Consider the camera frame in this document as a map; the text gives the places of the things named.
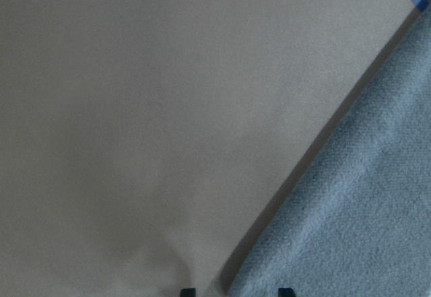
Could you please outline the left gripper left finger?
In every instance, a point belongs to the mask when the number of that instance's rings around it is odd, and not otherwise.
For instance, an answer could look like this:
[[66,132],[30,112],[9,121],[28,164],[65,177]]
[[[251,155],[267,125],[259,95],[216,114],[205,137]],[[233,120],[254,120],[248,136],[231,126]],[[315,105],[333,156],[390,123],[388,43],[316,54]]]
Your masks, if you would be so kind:
[[183,288],[180,290],[180,297],[196,297],[196,288]]

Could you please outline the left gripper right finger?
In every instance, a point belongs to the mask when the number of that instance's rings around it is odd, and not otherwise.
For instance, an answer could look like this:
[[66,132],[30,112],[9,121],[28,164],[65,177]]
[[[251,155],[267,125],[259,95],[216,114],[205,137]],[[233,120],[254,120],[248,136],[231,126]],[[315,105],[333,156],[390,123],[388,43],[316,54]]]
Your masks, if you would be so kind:
[[296,293],[292,288],[279,288],[278,289],[279,297],[296,297]]

